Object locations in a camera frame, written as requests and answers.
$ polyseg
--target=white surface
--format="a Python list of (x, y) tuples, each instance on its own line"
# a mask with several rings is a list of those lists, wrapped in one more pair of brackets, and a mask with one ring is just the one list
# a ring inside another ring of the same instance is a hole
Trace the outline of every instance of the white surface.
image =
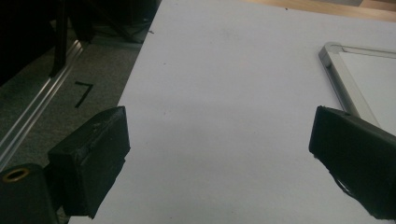
[(396, 59), (340, 52), (381, 128), (396, 135)]
[(163, 0), (120, 105), (132, 149), (84, 223), (377, 221), (308, 151), (318, 105), (340, 108), (326, 42), (396, 48), (396, 24), (236, 0)]

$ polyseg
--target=table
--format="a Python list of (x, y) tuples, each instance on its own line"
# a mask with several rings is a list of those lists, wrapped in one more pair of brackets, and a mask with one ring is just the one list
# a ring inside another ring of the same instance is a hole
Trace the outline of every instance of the table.
[(131, 152), (85, 223), (375, 220), (308, 151), (316, 107), (341, 108), (328, 41), (396, 49), (396, 23), (238, 0), (163, 0), (120, 99)]

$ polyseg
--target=metal frame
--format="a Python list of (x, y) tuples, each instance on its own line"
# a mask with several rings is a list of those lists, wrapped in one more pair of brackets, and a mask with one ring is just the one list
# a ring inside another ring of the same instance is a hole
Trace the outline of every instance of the metal frame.
[(373, 111), (341, 58), (340, 52), (396, 59), (396, 51), (347, 46), (329, 42), (319, 53), (319, 58), (344, 110), (380, 127)]
[(69, 75), (77, 60), (83, 47), (79, 41), (75, 41), (72, 47), (67, 52), (65, 66), (55, 77), (50, 77), (49, 80), (43, 85), (41, 90), (35, 96), (33, 101), (26, 107), (8, 133), (0, 142), (0, 171), (2, 171), (11, 157), (14, 155), (17, 148), (25, 136), (32, 129), (35, 122), (43, 113), (44, 109), (49, 104), (52, 97), (57, 90), (62, 86), (64, 80)]

